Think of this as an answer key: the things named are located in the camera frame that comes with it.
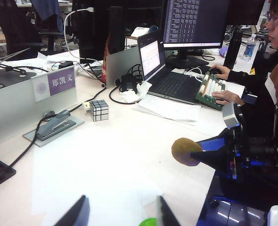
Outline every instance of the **computer mouse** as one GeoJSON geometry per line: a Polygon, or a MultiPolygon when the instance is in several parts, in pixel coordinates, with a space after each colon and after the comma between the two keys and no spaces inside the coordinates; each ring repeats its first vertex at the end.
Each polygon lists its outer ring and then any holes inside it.
{"type": "Polygon", "coordinates": [[[209,69],[209,72],[212,74],[222,74],[218,68],[209,69]]]}

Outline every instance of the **hair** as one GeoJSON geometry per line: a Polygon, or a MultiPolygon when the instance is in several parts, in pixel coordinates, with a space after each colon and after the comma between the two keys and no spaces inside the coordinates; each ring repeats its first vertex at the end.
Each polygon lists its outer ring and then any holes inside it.
{"type": "Polygon", "coordinates": [[[278,0],[272,0],[270,4],[270,11],[271,12],[278,12],[278,0]]]}

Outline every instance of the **rubik's cube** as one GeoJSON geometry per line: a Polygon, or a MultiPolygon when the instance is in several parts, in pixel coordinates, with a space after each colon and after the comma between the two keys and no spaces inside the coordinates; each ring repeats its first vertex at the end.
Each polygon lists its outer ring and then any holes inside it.
{"type": "Polygon", "coordinates": [[[90,108],[93,121],[101,121],[109,118],[109,106],[105,100],[90,101],[90,108]]]}

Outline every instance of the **charger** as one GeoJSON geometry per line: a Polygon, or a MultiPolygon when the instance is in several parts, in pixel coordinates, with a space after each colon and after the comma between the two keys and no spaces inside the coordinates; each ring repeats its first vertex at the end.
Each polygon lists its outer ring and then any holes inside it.
{"type": "Polygon", "coordinates": [[[137,93],[137,83],[136,78],[132,76],[131,74],[126,74],[121,77],[121,89],[122,92],[133,90],[135,93],[137,93]]]}
{"type": "Polygon", "coordinates": [[[82,109],[83,109],[83,112],[85,114],[90,114],[91,112],[91,108],[90,108],[90,102],[89,101],[85,101],[82,103],[82,109]]]}
{"type": "Polygon", "coordinates": [[[61,68],[69,67],[69,66],[72,66],[72,65],[73,65],[73,61],[65,61],[65,62],[59,64],[58,68],[61,69],[61,68]]]}

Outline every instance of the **black thermos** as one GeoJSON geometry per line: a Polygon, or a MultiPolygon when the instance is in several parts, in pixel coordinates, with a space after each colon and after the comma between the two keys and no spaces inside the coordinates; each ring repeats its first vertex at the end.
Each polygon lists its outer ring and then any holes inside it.
{"type": "Polygon", "coordinates": [[[242,36],[243,33],[241,31],[233,32],[232,39],[230,41],[226,58],[224,61],[224,66],[228,67],[229,69],[233,69],[239,47],[241,46],[242,36]]]}

